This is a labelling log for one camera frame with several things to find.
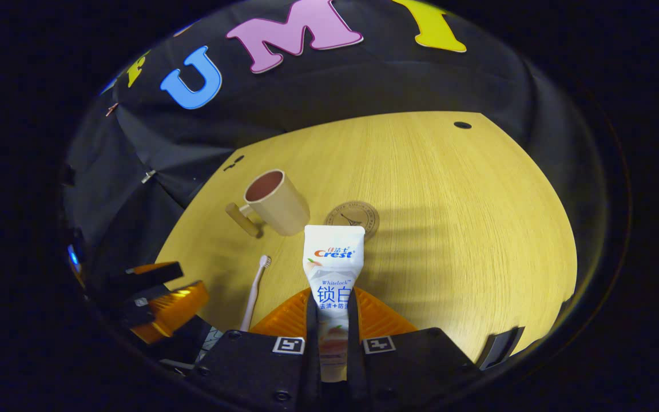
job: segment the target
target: toothbrush handle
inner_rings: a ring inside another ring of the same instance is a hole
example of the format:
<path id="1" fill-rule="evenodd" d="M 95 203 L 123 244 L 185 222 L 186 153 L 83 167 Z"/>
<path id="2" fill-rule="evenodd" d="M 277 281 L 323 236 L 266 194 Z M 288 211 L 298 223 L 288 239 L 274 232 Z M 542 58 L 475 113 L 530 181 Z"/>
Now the toothbrush handle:
<path id="1" fill-rule="evenodd" d="M 251 293 L 248 295 L 248 304 L 245 307 L 245 315 L 243 315 L 243 322 L 240 324 L 240 330 L 243 332 L 248 332 L 248 329 L 251 326 L 253 307 L 256 305 L 256 298 L 259 296 L 259 279 L 261 279 L 261 272 L 263 271 L 263 267 L 259 268 L 259 271 L 256 273 L 256 278 L 253 280 L 253 286 L 251 286 Z"/>

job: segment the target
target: yellow letter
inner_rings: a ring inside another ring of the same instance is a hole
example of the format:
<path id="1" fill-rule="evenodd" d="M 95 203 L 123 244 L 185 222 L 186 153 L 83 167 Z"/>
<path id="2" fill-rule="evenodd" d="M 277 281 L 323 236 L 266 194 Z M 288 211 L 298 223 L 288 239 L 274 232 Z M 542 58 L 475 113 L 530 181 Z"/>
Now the yellow letter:
<path id="1" fill-rule="evenodd" d="M 126 72 L 129 73 L 129 87 L 134 84 L 136 78 L 141 74 L 141 66 L 144 65 L 144 62 L 146 62 L 146 55 L 149 54 L 149 52 L 151 52 L 151 50 L 144 53 L 144 55 L 139 57 L 130 68 L 126 69 Z"/>
<path id="2" fill-rule="evenodd" d="M 434 49 L 449 50 L 450 52 L 466 52 L 466 45 L 454 37 L 452 29 L 449 28 L 449 25 L 442 17 L 442 15 L 447 14 L 446 10 L 415 0 L 393 0 L 393 2 L 405 6 L 414 16 L 420 31 L 416 35 L 418 44 L 425 47 L 434 47 Z"/>

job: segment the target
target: toothpaste tube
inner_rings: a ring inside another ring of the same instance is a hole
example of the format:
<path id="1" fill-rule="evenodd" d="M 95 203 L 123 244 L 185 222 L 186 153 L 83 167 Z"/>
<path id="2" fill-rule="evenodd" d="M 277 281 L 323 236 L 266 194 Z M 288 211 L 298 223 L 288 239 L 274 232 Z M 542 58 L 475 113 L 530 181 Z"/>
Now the toothpaste tube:
<path id="1" fill-rule="evenodd" d="M 359 226 L 304 227 L 304 273 L 319 309 L 319 363 L 323 382 L 347 379 L 347 308 L 350 292 L 363 269 Z"/>

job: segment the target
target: blue letter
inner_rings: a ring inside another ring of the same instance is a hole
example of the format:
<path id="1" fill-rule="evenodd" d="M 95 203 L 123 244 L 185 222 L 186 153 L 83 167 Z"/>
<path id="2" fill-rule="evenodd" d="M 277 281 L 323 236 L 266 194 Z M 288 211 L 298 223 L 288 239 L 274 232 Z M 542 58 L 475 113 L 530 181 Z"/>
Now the blue letter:
<path id="1" fill-rule="evenodd" d="M 207 57 L 207 46 L 204 45 L 199 49 L 191 52 L 185 59 L 185 66 L 193 65 L 202 77 L 205 78 L 205 85 L 202 89 L 193 92 L 180 79 L 180 69 L 175 69 L 162 80 L 160 89 L 165 90 L 174 99 L 177 104 L 185 109 L 199 109 L 211 101 L 220 85 L 223 83 L 223 77 L 220 71 Z"/>

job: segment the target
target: toothbrush head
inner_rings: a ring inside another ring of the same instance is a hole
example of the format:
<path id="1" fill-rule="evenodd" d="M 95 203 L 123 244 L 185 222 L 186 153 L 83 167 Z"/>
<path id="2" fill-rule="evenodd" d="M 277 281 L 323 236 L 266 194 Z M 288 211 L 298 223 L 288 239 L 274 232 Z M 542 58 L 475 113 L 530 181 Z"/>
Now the toothbrush head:
<path id="1" fill-rule="evenodd" d="M 271 258 L 269 256 L 261 256 L 261 260 L 259 261 L 259 266 L 262 268 L 268 268 L 269 264 L 271 264 Z"/>

